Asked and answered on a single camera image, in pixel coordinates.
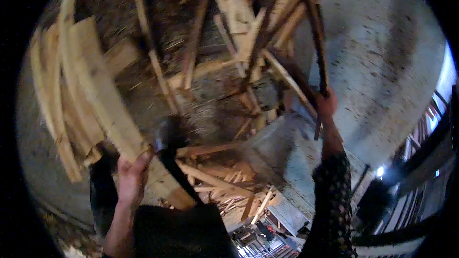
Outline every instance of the light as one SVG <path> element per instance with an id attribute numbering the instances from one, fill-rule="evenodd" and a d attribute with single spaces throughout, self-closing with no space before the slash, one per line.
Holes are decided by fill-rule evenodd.
<path id="1" fill-rule="evenodd" d="M 380 168 L 376 171 L 376 175 L 382 176 L 383 174 L 384 174 L 384 168 L 383 168 L 383 167 L 380 167 Z"/>

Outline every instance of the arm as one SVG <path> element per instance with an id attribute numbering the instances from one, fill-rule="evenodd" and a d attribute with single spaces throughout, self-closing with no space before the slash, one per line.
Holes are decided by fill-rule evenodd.
<path id="1" fill-rule="evenodd" d="M 322 124 L 324 126 L 322 161 L 327 160 L 332 155 L 344 152 L 341 136 L 333 121 L 333 114 L 338 108 L 338 99 L 332 89 L 330 89 L 328 93 L 329 96 L 327 98 L 321 95 L 316 96 L 317 114 L 322 118 Z"/>
<path id="2" fill-rule="evenodd" d="M 112 258 L 134 257 L 135 212 L 144 196 L 146 169 L 151 158 L 144 153 L 132 165 L 123 154 L 118 160 L 118 203 L 104 243 L 104 253 Z"/>
<path id="3" fill-rule="evenodd" d="M 318 95 L 317 114 L 324 125 L 322 163 L 313 174 L 315 216 L 299 257 L 357 257 L 351 244 L 351 173 L 333 122 L 338 102 L 333 90 Z"/>

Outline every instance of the person's right hand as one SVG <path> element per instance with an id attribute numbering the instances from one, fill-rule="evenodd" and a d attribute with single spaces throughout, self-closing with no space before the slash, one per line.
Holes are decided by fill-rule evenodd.
<path id="1" fill-rule="evenodd" d="M 118 159 L 118 202 L 129 204 L 136 209 L 143 196 L 147 179 L 148 163 L 153 158 L 150 152 L 144 152 L 134 163 L 126 155 Z"/>
<path id="2" fill-rule="evenodd" d="M 338 99 L 332 88 L 327 90 L 328 96 L 324 97 L 320 93 L 315 96 L 317 115 L 322 121 L 333 119 L 333 114 L 338 109 Z"/>

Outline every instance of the person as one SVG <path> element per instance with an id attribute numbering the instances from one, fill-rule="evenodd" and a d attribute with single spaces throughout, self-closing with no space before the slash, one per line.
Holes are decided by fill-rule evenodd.
<path id="1" fill-rule="evenodd" d="M 317 114 L 323 124 L 322 163 L 313 172 L 316 213 L 299 257 L 357 257 L 350 240 L 349 160 L 333 121 L 337 106 L 332 89 L 328 97 L 317 95 Z M 158 154 L 163 163 L 175 156 L 165 149 L 167 157 L 164 150 Z M 146 152 L 133 164 L 123 154 L 119 157 L 117 196 L 106 161 L 90 169 L 91 207 L 96 229 L 105 237 L 106 257 L 238 257 L 216 206 L 190 211 L 140 207 L 152 155 Z M 177 226 L 177 221 L 185 224 Z"/>

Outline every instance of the floral sleeve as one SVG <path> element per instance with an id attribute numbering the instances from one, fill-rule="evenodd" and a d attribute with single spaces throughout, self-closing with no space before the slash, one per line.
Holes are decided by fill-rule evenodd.
<path id="1" fill-rule="evenodd" d="M 324 160 L 313 174 L 315 217 L 299 257 L 357 257 L 351 244 L 351 173 L 346 153 Z"/>

